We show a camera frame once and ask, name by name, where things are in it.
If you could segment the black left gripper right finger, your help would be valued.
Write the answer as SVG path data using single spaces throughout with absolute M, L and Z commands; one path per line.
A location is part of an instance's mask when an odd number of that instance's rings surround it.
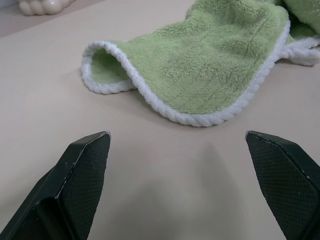
M 320 238 L 320 167 L 296 143 L 253 130 L 245 141 L 260 190 L 288 240 Z

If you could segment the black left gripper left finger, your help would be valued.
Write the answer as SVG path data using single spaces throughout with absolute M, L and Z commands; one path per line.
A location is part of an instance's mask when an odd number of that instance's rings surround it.
M 0 234 L 2 240 L 86 240 L 101 198 L 111 135 L 71 143 L 38 180 Z

